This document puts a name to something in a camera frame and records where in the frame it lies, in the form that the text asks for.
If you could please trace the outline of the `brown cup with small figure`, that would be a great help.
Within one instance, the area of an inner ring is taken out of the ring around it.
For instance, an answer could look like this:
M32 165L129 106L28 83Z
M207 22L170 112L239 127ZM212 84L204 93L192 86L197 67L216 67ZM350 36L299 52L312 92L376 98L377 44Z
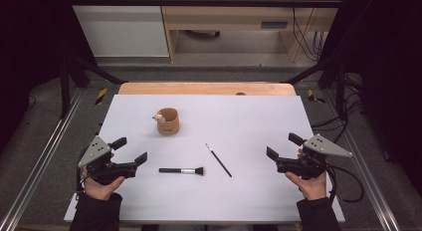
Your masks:
M177 109L161 109L152 118L157 122L157 130L161 135L174 135L179 132L180 125Z

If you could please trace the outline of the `white cabinet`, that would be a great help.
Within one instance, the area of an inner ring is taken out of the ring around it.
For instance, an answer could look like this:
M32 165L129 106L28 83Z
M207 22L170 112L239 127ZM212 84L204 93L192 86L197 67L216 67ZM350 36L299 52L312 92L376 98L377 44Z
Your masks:
M168 57L159 6L74 6L96 58Z

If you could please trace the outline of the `person's left hand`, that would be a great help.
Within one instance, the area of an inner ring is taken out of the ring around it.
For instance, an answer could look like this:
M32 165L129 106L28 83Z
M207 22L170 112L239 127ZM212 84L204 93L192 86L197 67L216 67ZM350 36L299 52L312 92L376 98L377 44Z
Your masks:
M115 179L112 183L102 185L94 181L91 177L87 177L84 180L85 194L93 199L97 200L109 200L114 192L124 183L125 177L120 176Z

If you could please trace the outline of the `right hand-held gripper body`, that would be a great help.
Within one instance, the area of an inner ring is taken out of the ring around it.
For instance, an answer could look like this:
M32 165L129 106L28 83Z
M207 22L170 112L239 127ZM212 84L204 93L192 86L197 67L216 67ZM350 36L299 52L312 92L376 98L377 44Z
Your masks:
M280 173L292 172L302 179L317 178L327 168L326 158L329 155L353 157L351 151L347 151L319 133L305 139L301 148L303 155L299 158L279 157L276 160L276 167Z

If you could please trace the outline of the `light wooden desk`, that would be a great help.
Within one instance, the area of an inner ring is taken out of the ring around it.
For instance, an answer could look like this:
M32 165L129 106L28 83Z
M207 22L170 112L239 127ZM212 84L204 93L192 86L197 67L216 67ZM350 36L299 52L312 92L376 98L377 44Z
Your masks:
M177 7L162 8L166 29L174 31L273 30L280 34L291 62L309 45L311 31L328 32L335 8Z

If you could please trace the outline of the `thick black makeup brush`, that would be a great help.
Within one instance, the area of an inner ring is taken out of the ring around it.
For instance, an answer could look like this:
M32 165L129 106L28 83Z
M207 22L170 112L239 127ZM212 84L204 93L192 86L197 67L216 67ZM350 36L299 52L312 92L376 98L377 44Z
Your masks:
M183 174L196 174L196 175L204 175L204 167L198 168L165 168L161 167L158 168L158 172L160 173L183 173Z

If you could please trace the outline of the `black horizontal frame bar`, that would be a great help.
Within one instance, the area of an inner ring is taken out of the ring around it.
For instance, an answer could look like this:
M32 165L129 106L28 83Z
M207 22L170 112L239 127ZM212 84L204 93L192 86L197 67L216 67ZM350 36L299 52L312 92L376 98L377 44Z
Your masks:
M78 6L340 8L343 0L64 0Z

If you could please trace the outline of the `person's right hand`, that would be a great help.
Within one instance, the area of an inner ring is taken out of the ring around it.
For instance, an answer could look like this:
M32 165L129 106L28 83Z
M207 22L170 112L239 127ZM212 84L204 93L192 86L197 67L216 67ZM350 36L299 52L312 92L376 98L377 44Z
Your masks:
M307 200L317 200L326 198L326 173L323 172L317 178L311 178L308 180L301 179L292 172L285 173L286 178L296 185L303 197Z

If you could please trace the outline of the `wooden table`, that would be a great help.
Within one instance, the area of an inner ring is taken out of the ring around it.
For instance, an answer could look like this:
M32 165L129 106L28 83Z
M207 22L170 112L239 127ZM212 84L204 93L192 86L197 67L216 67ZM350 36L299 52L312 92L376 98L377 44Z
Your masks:
M290 84L280 83L124 83L119 95L295 96Z

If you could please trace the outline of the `black metal frame stand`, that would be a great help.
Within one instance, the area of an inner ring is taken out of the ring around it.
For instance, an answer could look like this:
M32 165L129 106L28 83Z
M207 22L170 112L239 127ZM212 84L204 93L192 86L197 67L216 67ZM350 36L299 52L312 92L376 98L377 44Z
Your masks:
M332 85L333 82L336 82L335 111L341 119L346 120L347 114L344 104L346 71L345 65L341 61L341 58L337 58L335 55L331 55L328 58L317 62L314 66L306 69L304 72L301 72L290 79L282 81L282 84L294 85L319 71L322 71L322 75L317 81L317 84L320 88L327 89Z
M86 71L91 71L115 85L124 84L121 80L108 72L101 69L98 65L94 65L79 57L65 58L60 67L61 95L62 95L62 113L64 118L71 109L71 93L70 80L76 84L78 88L86 88L90 84L90 79L86 75Z

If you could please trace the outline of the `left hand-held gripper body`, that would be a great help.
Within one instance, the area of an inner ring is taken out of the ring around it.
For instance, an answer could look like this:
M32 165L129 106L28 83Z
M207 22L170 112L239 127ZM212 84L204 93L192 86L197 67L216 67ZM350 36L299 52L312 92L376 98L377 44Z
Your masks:
M97 183L107 185L120 176L135 177L137 165L135 162L115 163L111 161L112 151L109 143L98 135L94 137L82 152L77 168L77 183L82 184L87 177Z

